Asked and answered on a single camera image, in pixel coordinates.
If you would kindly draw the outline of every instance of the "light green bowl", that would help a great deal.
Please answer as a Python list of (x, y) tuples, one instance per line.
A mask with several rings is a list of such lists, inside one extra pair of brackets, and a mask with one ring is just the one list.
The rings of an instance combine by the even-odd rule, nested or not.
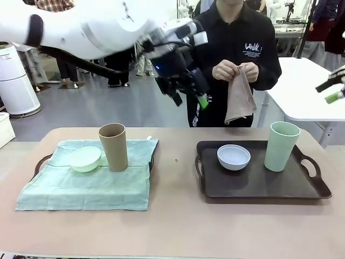
[(82, 147), (71, 154), (70, 166), (78, 172), (87, 173), (100, 165), (101, 156), (97, 147)]

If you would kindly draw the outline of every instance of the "shirt collar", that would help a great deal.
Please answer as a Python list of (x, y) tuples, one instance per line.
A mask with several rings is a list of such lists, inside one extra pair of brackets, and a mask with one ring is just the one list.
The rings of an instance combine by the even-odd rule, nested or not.
[[(212, 4), (212, 6), (210, 7), (210, 9), (207, 11), (208, 22), (209, 22), (210, 26), (214, 25), (217, 21), (223, 21), (223, 19), (221, 18), (220, 14), (219, 14), (218, 9), (217, 9), (216, 2), (217, 1), (215, 0), (214, 3)], [(252, 19), (251, 19), (252, 15), (253, 14), (251, 13), (251, 9), (244, 2), (243, 7), (241, 9), (241, 12), (239, 14), (239, 17), (237, 18), (237, 21), (246, 21), (246, 22), (250, 23), (252, 21)]]

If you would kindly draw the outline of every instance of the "green cup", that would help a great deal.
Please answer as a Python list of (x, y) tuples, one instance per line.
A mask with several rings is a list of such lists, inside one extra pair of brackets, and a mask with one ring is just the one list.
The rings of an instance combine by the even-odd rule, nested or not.
[(275, 122), (271, 125), (265, 167), (273, 172), (284, 170), (301, 129), (288, 122)]

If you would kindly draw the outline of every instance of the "white cylindrical machine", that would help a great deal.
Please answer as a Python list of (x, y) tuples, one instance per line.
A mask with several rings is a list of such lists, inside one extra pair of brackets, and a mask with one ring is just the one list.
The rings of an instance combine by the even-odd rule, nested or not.
[(11, 44), (0, 46), (0, 97), (12, 116), (29, 116), (40, 111), (37, 96)]

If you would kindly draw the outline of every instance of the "brown cup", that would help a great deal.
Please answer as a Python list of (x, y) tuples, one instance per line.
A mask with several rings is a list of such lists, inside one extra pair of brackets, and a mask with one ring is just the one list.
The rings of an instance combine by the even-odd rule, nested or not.
[(110, 170), (121, 172), (128, 167), (126, 128), (122, 124), (113, 123), (101, 127), (98, 131)]

